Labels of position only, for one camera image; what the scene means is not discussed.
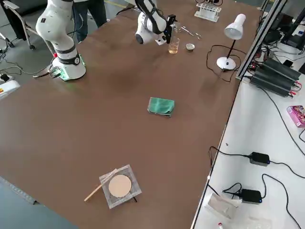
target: desk lamp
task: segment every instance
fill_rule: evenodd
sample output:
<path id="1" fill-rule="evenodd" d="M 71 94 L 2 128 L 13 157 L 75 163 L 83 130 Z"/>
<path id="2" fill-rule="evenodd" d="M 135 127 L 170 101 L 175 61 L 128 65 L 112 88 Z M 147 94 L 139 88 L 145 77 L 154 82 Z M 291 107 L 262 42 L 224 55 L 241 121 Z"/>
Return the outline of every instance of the desk lamp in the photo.
<path id="1" fill-rule="evenodd" d="M 220 67 L 221 69 L 233 70 L 236 67 L 236 63 L 232 58 L 230 58 L 230 55 L 236 40 L 240 40 L 243 37 L 243 32 L 244 32 L 243 24 L 245 20 L 246 20 L 246 16 L 244 14 L 239 14 L 236 17 L 235 21 L 224 29 L 225 35 L 228 38 L 233 39 L 234 41 L 227 57 L 220 57 L 217 60 L 217 66 Z"/>

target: green cloth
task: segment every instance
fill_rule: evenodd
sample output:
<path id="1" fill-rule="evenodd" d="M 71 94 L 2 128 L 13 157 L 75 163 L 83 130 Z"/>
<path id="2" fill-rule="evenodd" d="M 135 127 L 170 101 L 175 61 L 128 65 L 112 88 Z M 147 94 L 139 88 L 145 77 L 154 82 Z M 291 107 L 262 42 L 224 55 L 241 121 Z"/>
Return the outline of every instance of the green cloth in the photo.
<path id="1" fill-rule="evenodd" d="M 147 110 L 152 114 L 171 117 L 174 107 L 174 100 L 151 97 Z"/>

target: robotic arm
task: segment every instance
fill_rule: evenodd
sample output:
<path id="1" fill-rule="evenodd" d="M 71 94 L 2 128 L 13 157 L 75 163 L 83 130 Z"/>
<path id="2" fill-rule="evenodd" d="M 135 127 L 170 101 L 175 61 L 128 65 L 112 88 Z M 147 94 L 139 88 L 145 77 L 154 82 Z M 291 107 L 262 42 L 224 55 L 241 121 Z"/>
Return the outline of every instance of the robotic arm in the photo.
<path id="1" fill-rule="evenodd" d="M 140 44 L 151 40 L 161 45 L 170 43 L 175 15 L 167 19 L 161 14 L 151 0 L 135 0 L 142 11 L 138 18 L 136 39 Z M 56 53 L 50 73 L 59 76 L 64 81 L 81 78 L 86 68 L 78 54 L 75 43 L 66 33 L 66 27 L 71 18 L 73 0 L 48 0 L 48 6 L 36 23 L 37 33 L 46 41 L 52 43 Z"/>
<path id="2" fill-rule="evenodd" d="M 64 81 L 78 79 L 86 73 L 75 43 L 66 32 L 72 14 L 72 5 L 73 0 L 48 0 L 46 10 L 36 23 L 37 33 L 44 40 L 50 41 L 56 51 L 52 62 L 55 76 L 59 76 Z"/>
<path id="3" fill-rule="evenodd" d="M 146 44 L 155 40 L 159 45 L 169 44 L 176 15 L 171 14 L 165 19 L 151 0 L 136 0 L 135 3 L 142 11 L 138 18 L 138 30 L 135 35 L 138 43 Z"/>

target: pink box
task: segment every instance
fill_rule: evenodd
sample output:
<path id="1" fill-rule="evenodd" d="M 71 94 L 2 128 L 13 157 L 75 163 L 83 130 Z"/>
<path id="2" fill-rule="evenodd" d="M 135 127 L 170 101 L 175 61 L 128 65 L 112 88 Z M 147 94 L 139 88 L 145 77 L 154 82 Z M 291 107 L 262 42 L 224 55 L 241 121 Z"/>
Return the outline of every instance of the pink box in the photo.
<path id="1" fill-rule="evenodd" d="M 305 110 L 303 106 L 289 106 L 287 112 L 297 127 L 305 127 Z"/>

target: lamp base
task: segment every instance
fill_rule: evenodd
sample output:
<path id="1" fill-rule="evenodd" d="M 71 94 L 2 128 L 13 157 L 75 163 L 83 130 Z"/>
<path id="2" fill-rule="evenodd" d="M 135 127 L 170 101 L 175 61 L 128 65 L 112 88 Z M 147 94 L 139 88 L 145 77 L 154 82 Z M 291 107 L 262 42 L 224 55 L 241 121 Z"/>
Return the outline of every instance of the lamp base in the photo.
<path id="1" fill-rule="evenodd" d="M 216 63 L 221 69 L 233 70 L 236 67 L 235 61 L 231 58 L 220 57 Z"/>

